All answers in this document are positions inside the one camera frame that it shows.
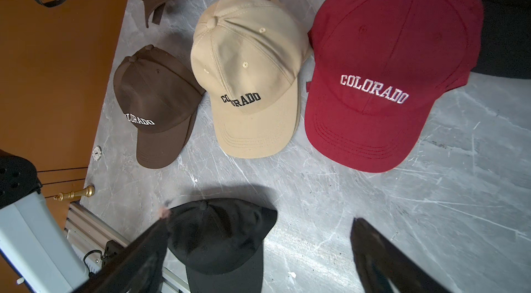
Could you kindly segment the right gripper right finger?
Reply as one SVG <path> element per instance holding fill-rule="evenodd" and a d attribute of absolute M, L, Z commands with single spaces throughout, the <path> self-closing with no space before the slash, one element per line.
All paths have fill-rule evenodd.
<path fill-rule="evenodd" d="M 351 228 L 353 259 L 365 292 L 448 292 L 363 218 Z"/>

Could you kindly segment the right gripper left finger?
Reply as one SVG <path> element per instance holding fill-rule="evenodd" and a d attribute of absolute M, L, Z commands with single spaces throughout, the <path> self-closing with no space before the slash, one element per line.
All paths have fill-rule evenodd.
<path fill-rule="evenodd" d="M 169 236 L 167 221 L 159 219 L 75 291 L 160 292 Z"/>

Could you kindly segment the black cap front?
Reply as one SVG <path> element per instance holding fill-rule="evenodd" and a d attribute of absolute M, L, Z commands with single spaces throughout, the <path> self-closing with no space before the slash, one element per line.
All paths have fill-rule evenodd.
<path fill-rule="evenodd" d="M 168 248 L 185 266 L 191 292 L 261 292 L 264 240 L 278 212 L 237 198 L 185 203 L 168 211 Z"/>

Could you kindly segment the black cap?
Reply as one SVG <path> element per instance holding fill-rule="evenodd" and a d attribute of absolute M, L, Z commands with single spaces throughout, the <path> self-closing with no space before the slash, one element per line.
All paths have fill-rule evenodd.
<path fill-rule="evenodd" d="M 481 0 L 481 52 L 475 73 L 530 79 L 530 0 Z"/>
<path fill-rule="evenodd" d="M 185 266 L 191 292 L 261 292 L 264 240 L 278 212 L 237 198 L 185 203 L 168 211 L 168 248 Z"/>

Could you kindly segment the maroon cap front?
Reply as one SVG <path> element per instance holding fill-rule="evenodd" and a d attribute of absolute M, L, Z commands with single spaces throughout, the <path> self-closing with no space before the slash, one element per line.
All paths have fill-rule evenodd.
<path fill-rule="evenodd" d="M 397 167 L 435 101 L 467 84 L 482 27 L 481 0 L 326 0 L 309 32 L 311 145 L 358 171 Z"/>

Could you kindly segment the beige cap back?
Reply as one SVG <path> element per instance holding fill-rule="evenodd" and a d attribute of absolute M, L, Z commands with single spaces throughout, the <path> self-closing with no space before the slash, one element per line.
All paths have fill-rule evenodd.
<path fill-rule="evenodd" d="M 300 121 L 297 77 L 311 53 L 304 27 L 279 0 L 218 0 L 201 15 L 192 71 L 228 156 L 265 158 L 290 142 Z"/>

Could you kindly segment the black cap back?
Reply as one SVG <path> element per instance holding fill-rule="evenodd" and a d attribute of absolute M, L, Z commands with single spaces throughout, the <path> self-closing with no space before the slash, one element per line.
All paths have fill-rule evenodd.
<path fill-rule="evenodd" d="M 481 52 L 475 73 L 530 79 L 530 0 L 481 0 Z"/>

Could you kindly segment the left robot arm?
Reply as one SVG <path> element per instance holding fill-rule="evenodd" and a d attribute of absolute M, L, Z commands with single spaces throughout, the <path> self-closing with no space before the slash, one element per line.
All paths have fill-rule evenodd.
<path fill-rule="evenodd" d="M 1 253 L 36 292 L 88 279 L 44 192 L 87 175 L 127 0 L 1 0 Z"/>

